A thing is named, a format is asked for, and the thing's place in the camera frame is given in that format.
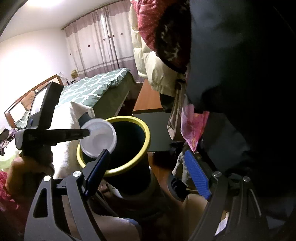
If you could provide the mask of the person's hand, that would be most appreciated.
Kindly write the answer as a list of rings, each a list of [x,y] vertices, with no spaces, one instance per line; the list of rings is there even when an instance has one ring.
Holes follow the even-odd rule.
[[[9,168],[5,188],[16,202],[29,203],[47,175],[54,175],[51,147],[44,147],[35,159],[25,155],[15,158]]]

